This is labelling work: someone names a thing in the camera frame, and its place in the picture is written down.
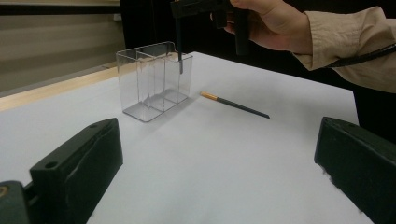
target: dark background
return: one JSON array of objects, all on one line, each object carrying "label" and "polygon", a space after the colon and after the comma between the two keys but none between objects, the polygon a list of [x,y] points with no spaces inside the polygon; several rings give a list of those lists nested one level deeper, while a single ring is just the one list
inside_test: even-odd
[{"label": "dark background", "polygon": [[[163,41],[176,43],[175,21],[170,0],[120,0],[127,49]],[[353,13],[380,6],[386,16],[396,18],[392,1],[385,0],[286,0],[301,11],[316,10]],[[264,49],[250,43],[247,56],[236,56],[234,36],[214,28],[209,13],[181,20],[182,51],[199,51],[230,61],[301,77],[354,92],[359,122],[362,128],[396,143],[396,94],[374,91],[343,80],[332,69],[307,71],[289,52]]]}]

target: wall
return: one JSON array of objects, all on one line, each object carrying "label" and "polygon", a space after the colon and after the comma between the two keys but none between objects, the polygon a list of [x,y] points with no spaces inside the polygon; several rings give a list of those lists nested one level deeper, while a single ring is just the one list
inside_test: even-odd
[{"label": "wall", "polygon": [[124,48],[113,15],[1,16],[0,97],[114,63]]}]

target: black cable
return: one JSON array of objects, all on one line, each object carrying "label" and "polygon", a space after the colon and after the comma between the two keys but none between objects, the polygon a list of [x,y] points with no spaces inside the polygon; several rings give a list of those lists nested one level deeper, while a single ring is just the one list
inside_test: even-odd
[{"label": "black cable", "polygon": [[352,64],[364,63],[364,62],[371,61],[373,59],[385,56],[387,54],[393,53],[395,51],[396,51],[396,44],[392,44],[392,45],[389,45],[382,49],[378,49],[373,52],[363,54],[361,56],[340,59],[334,63],[331,63],[331,64],[325,66],[325,68],[344,67],[344,66],[349,66]]}]

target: acrylic pen holder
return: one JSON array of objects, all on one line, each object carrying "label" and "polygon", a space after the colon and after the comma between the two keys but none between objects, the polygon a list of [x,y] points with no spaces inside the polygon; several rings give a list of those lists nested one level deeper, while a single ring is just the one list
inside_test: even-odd
[{"label": "acrylic pen holder", "polygon": [[187,99],[192,56],[164,42],[117,52],[122,111],[148,122]]}]

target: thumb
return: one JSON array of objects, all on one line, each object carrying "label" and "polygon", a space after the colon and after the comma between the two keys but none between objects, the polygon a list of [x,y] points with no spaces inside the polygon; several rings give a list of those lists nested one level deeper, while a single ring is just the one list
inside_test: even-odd
[{"label": "thumb", "polygon": [[241,9],[249,9],[260,14],[266,14],[282,0],[230,0],[231,5]]}]

